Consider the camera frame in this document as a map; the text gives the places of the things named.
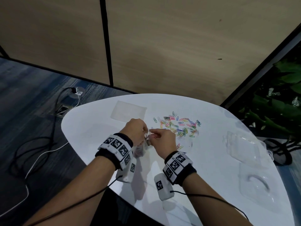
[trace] forearm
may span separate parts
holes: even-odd
[[[96,157],[24,225],[40,220],[98,192],[108,185],[114,171],[115,166],[110,160],[102,156]],[[39,225],[90,225],[102,195],[103,192]]]
[[[223,199],[197,173],[190,174],[183,182],[187,194],[205,194]],[[235,208],[208,197],[188,197],[204,226],[251,226],[252,224]]]

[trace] person's right hand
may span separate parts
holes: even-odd
[[[153,133],[149,135],[150,143],[156,149],[158,155],[165,160],[165,158],[172,152],[177,151],[175,144],[175,134],[167,129],[150,129]]]

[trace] white cable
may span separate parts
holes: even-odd
[[[77,96],[78,96],[78,102],[77,102],[77,105],[76,105],[76,106],[78,106],[78,104],[79,104],[79,102],[80,102],[79,95],[77,95]],[[36,164],[36,162],[39,160],[39,158],[40,158],[43,154],[46,154],[46,153],[48,153],[48,152],[55,152],[55,151],[61,149],[62,147],[66,146],[67,144],[69,144],[69,142],[65,143],[63,146],[61,146],[61,147],[59,147],[59,148],[57,148],[57,149],[55,149],[55,150],[43,152],[42,154],[40,154],[39,157],[36,159],[36,161],[35,161],[35,162],[33,163],[33,165],[31,166],[31,168],[29,169],[29,171],[27,172],[27,174],[26,174],[26,176],[25,176],[25,179],[27,178],[27,176],[28,176],[29,173],[31,172],[32,168],[34,167],[34,165]],[[10,212],[11,210],[13,210],[14,208],[16,208],[18,205],[20,205],[22,202],[24,202],[24,201],[26,200],[26,198],[28,198],[28,196],[29,196],[29,190],[28,190],[27,185],[25,185],[25,187],[26,187],[26,191],[27,191],[27,196],[26,196],[21,202],[19,202],[17,205],[15,205],[15,206],[12,207],[11,209],[7,210],[5,213],[2,213],[2,214],[0,215],[0,217],[4,216],[6,213],[8,213],[8,212]]]

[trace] black wristband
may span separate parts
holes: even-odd
[[[175,180],[175,184],[180,186],[183,185],[184,180],[187,178],[188,175],[192,173],[196,173],[197,170],[191,165],[188,164],[184,169],[178,174],[177,179]]]
[[[126,134],[123,134],[123,133],[115,133],[113,134],[115,136],[119,136],[120,138],[122,138],[123,140],[125,140],[126,142],[128,142],[128,144],[130,145],[130,147],[132,148],[133,147],[133,141],[126,135]]]
[[[171,153],[166,157],[166,159],[164,160],[164,164],[166,164],[166,163],[168,162],[168,160],[170,160],[171,157],[172,157],[175,153],[177,153],[177,152],[178,152],[178,151],[171,152]]]
[[[107,149],[104,148],[100,148],[100,150],[98,152],[96,152],[95,157],[97,156],[103,156],[106,157],[107,159],[111,160],[111,162],[115,165],[115,170],[120,169],[120,162],[118,161],[118,159],[116,158],[116,156],[109,152]]]

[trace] white table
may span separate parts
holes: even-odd
[[[223,198],[243,210],[253,225],[294,225],[288,195],[274,165],[267,172],[277,182],[281,205],[279,213],[273,213],[241,195],[238,183],[239,161],[227,154],[222,139],[227,131],[235,133],[239,130],[246,135],[253,134],[229,111],[208,102],[176,95],[134,94],[90,102],[72,109],[62,121],[62,131],[86,164],[94,159],[99,145],[125,125],[124,122],[110,118],[117,101],[147,107],[144,121],[148,128],[158,127],[155,126],[154,117],[163,118],[172,111],[192,121],[198,119],[202,123],[198,128],[200,135],[194,138],[193,148],[187,151],[198,174]],[[162,172],[163,167],[163,159],[152,148],[137,160],[133,182],[115,182],[111,189],[161,224],[201,225],[186,196],[175,194],[167,201],[160,201],[153,178]],[[179,185],[173,188],[183,192]]]

